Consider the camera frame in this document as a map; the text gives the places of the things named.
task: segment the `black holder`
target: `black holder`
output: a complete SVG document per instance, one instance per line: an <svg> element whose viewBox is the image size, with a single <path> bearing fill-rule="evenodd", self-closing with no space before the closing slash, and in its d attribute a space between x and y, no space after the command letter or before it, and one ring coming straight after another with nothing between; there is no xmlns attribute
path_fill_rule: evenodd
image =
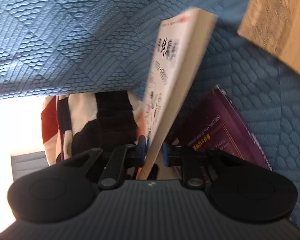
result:
<svg viewBox="0 0 300 240"><path fill-rule="evenodd" d="M204 190L217 210L235 219L257 223L289 219L297 202L298 192L290 180L218 149L203 153L165 145L163 154L166 166L181 167L185 187ZM202 167L208 171L208 183Z"/></svg>
<svg viewBox="0 0 300 240"><path fill-rule="evenodd" d="M138 145L120 146L112 153L88 150L18 179L8 191L8 202L18 219L69 219L86 210L101 191L123 185L128 168L144 165L145 152L143 136ZM223 151L164 145L163 154L166 166L181 167L183 187L204 192L216 210L233 219L265 223L289 218L296 204L298 194L290 180Z"/></svg>

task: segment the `wooden surface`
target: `wooden surface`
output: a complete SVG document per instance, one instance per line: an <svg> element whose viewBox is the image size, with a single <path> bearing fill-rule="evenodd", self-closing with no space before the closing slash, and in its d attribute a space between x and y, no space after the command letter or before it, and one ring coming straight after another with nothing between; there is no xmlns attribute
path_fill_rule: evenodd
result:
<svg viewBox="0 0 300 240"><path fill-rule="evenodd" d="M300 0L250 0L238 34L300 74Z"/></svg>

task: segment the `blue blanket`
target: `blue blanket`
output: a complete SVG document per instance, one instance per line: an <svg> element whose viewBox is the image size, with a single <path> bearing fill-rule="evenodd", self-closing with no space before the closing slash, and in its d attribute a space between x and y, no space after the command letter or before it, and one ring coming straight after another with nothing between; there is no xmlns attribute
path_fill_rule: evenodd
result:
<svg viewBox="0 0 300 240"><path fill-rule="evenodd" d="M218 23L176 120L220 84L274 170L298 188L300 77L236 30L249 0L0 0L0 99L135 89L142 96L159 23L196 6Z"/></svg>

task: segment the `round black pad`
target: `round black pad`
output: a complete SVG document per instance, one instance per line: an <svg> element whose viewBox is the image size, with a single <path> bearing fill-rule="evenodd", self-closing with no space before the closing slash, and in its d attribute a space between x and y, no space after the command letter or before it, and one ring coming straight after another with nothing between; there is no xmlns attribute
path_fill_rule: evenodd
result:
<svg viewBox="0 0 300 240"><path fill-rule="evenodd" d="M16 180L8 191L8 202L17 219L53 223L85 211L94 195L85 177L73 168L58 167Z"/></svg>
<svg viewBox="0 0 300 240"><path fill-rule="evenodd" d="M249 167L221 174L212 183L209 195L218 210L249 222L289 216L298 197L290 180L262 168L252 172Z"/></svg>

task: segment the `blue clip part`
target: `blue clip part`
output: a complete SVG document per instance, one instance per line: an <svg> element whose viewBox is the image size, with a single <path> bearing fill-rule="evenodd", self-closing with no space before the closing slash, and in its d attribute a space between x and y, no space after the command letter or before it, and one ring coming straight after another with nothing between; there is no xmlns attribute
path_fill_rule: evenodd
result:
<svg viewBox="0 0 300 240"><path fill-rule="evenodd" d="M168 158L169 147L166 142L164 142L162 144L161 149L162 149L162 155L163 155L163 164L164 164L164 166L169 166L169 158Z"/></svg>
<svg viewBox="0 0 300 240"><path fill-rule="evenodd" d="M138 144L136 147L136 150L138 151L138 154L142 156L143 159L143 165L145 164L145 158L146 158L146 137L139 136Z"/></svg>

